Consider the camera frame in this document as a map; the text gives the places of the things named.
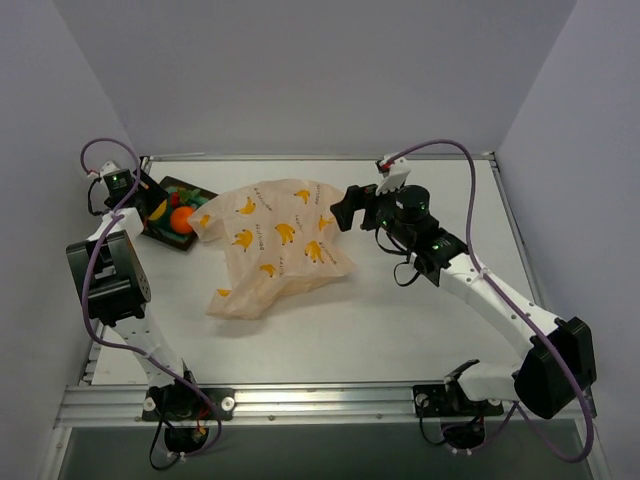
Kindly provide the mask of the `yellow orange fake mango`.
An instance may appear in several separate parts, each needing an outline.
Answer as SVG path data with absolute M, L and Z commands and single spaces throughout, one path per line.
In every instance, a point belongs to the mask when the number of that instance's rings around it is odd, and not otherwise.
M 150 222 L 155 222 L 158 221 L 159 219 L 161 219 L 166 211 L 167 211 L 167 207 L 168 207 L 168 201 L 164 200 L 148 217 L 148 220 Z

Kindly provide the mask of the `fake strawberry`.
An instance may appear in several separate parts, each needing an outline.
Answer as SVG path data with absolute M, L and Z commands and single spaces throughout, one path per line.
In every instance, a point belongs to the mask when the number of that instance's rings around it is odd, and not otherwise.
M 191 206 L 195 204 L 200 196 L 201 190 L 180 188 L 169 195 L 169 203 L 172 208 L 181 206 Z

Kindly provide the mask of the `orange fake fruit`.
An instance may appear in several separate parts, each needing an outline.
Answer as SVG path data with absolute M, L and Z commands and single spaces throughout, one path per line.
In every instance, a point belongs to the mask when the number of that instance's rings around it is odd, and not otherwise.
M 179 235 L 190 235 L 193 232 L 193 227 L 189 224 L 189 218 L 194 212 L 195 209 L 190 206 L 175 208 L 169 217 L 171 230 Z

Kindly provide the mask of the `banana print plastic bag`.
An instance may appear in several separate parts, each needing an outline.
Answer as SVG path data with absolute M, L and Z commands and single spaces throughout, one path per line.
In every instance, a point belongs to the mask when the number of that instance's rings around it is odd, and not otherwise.
M 279 298 L 347 276 L 355 264 L 334 244 L 331 206 L 344 192 L 301 179 L 262 181 L 216 196 L 188 218 L 203 243 L 224 247 L 228 285 L 206 313 L 257 319 Z

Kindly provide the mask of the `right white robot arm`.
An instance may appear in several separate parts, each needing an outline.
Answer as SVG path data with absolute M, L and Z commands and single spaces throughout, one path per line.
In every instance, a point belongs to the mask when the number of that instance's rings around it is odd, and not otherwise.
M 343 232 L 363 211 L 363 230 L 386 233 L 406 264 L 466 303 L 518 355 L 513 365 L 472 359 L 454 369 L 444 380 L 447 406 L 464 413 L 478 403 L 519 402 L 543 419 L 573 401 L 588 407 L 585 392 L 597 378 L 588 325 L 545 310 L 491 273 L 431 215 L 429 202 L 429 192 L 420 186 L 386 194 L 377 194 L 373 185 L 351 186 L 330 210 Z

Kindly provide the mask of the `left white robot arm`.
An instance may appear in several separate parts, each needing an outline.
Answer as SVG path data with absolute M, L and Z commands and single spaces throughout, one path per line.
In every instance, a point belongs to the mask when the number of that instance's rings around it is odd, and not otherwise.
M 140 179 L 134 194 L 135 178 Z M 179 419 L 194 417 L 202 405 L 193 375 L 171 349 L 149 307 L 151 287 L 134 248 L 145 221 L 168 198 L 146 173 L 112 170 L 105 182 L 108 210 L 87 239 L 66 247 L 66 258 L 83 308 L 85 325 L 97 319 L 115 331 L 134 354 L 148 382 L 148 396 Z

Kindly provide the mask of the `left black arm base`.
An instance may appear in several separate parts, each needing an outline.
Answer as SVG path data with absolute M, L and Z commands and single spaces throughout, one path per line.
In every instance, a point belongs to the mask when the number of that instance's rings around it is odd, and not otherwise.
M 233 418 L 233 389 L 204 387 L 202 392 L 209 402 L 183 385 L 146 392 L 141 419 L 165 428 L 164 444 L 170 452 L 189 455 L 210 448 L 221 437 L 222 423 Z

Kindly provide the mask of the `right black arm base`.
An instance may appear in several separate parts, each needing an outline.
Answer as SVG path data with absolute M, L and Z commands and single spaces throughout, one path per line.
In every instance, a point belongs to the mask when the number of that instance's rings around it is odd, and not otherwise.
M 417 384 L 412 387 L 414 411 L 422 439 L 432 447 L 450 447 L 455 451 L 471 450 L 486 440 L 485 420 L 500 417 L 500 401 L 469 400 L 464 392 L 444 383 Z M 438 439 L 425 430 L 426 419 L 440 419 Z

